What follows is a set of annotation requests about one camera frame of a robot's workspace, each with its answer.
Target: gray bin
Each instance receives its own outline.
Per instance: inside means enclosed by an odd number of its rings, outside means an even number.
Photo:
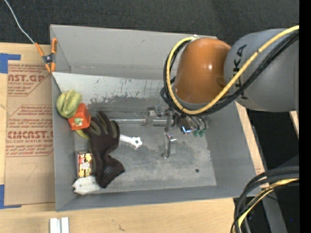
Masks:
[[[149,106],[166,108],[159,95],[165,59],[187,36],[51,25],[51,40],[58,40],[52,75],[57,211],[238,197],[256,175],[235,103],[208,116],[205,137],[174,130],[176,154],[168,159],[161,157],[165,123],[132,123],[144,120]],[[111,155],[125,173],[84,196],[74,193],[72,184],[75,153],[89,150],[89,142],[70,130],[55,107],[57,97],[70,89],[82,94],[91,115],[103,110],[119,123],[121,134],[143,141],[137,150],[121,142]]]

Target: yellow cable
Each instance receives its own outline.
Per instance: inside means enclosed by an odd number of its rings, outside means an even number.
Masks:
[[[257,56],[264,51],[267,47],[269,47],[272,43],[274,43],[275,41],[277,41],[278,39],[280,39],[282,36],[291,33],[293,31],[299,30],[299,25],[288,28],[282,32],[280,32],[279,34],[277,34],[276,36],[274,36],[272,39],[270,39],[269,41],[267,41],[265,44],[263,44],[246,62],[245,64],[241,67],[241,69],[237,72],[236,75],[234,75],[234,77],[232,78],[232,80],[230,80],[230,82],[223,88],[223,90],[206,106],[202,107],[201,109],[198,110],[188,110],[186,108],[184,108],[176,99],[172,87],[171,87],[171,79],[170,79],[170,66],[171,66],[171,61],[172,61],[172,57],[174,52],[176,51],[176,49],[185,41],[188,40],[194,40],[196,39],[196,37],[187,37],[181,41],[179,41],[174,48],[172,49],[172,51],[170,52],[168,61],[167,61],[167,66],[166,66],[166,83],[169,89],[169,93],[170,96],[173,100],[173,102],[175,103],[175,105],[182,111],[185,112],[187,114],[190,115],[196,115],[199,114],[201,112],[204,112],[206,110],[208,110],[210,107],[212,107],[215,103],[217,103],[225,94],[226,92],[231,88],[231,86],[236,82],[236,80],[242,75],[242,73],[248,68],[248,66],[252,63],[252,61],[254,61]]]
[[[264,197],[266,197],[269,193],[273,192],[274,189],[278,186],[281,186],[281,185],[285,185],[285,184],[288,184],[290,182],[294,182],[294,181],[297,181],[299,179],[295,178],[295,179],[284,179],[284,180],[280,180],[280,181],[277,181],[273,184],[271,184],[270,186],[268,186],[267,188],[265,188],[264,190],[262,190],[260,193],[258,193],[248,204],[251,204],[253,201],[258,200],[256,201],[256,203],[254,203],[250,208],[248,208],[247,211],[245,211],[238,219],[238,226],[241,227],[244,219],[246,218],[246,216],[248,215],[248,213],[254,208],[254,206],[256,204],[258,204]]]

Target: white cable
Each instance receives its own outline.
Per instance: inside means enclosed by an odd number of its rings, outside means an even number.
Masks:
[[[14,19],[15,19],[15,21],[16,21],[18,27],[19,27],[19,29],[28,37],[28,39],[30,39],[30,41],[31,41],[33,44],[35,44],[35,41],[32,40],[31,37],[30,37],[30,36],[22,29],[22,27],[20,26],[20,24],[19,24],[19,22],[18,22],[18,19],[16,18],[16,15],[15,15],[13,9],[11,8],[9,2],[8,2],[7,0],[4,0],[4,1],[5,1],[5,3],[8,5],[10,11],[12,12],[12,15],[13,15],[13,17],[14,17]]]

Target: black carpet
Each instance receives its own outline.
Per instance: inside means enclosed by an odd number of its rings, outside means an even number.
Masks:
[[[50,24],[214,35],[230,45],[248,33],[299,24],[299,0],[8,1],[24,30],[41,44],[50,43]],[[2,0],[0,42],[29,43]],[[248,111],[248,114],[269,169],[299,153],[288,113]],[[284,191],[279,191],[277,197],[288,232],[300,232],[299,188]],[[256,213],[261,215],[260,208]],[[256,219],[256,214],[253,218],[250,223],[257,223],[253,229],[258,232],[266,220]]]

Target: wooden table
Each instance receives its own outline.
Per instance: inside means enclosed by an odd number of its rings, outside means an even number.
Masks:
[[[0,43],[1,49],[8,50],[17,45],[21,47],[21,44]],[[4,183],[6,105],[7,74],[0,73],[0,184]],[[256,172],[260,173],[263,165],[246,110],[239,105],[238,109]],[[69,217],[71,233],[228,233],[233,222],[233,212],[234,203],[230,198],[60,213],[55,212],[54,203],[32,204],[0,210],[0,231],[49,232],[50,218]]]

